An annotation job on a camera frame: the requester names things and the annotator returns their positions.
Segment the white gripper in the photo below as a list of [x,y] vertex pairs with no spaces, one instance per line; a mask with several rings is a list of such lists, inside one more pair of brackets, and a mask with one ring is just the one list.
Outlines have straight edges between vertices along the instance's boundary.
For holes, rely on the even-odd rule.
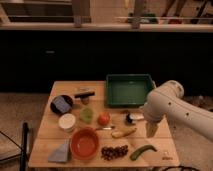
[[166,114],[166,106],[164,102],[147,101],[143,108],[142,114],[147,121],[146,136],[152,138],[158,130],[158,124]]

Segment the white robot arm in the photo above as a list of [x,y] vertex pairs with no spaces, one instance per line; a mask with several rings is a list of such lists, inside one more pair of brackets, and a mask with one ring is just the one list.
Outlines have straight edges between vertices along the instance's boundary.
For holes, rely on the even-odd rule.
[[175,80],[154,88],[142,106],[145,120],[159,123],[165,115],[169,115],[213,141],[213,112],[185,102],[183,95],[183,86]]

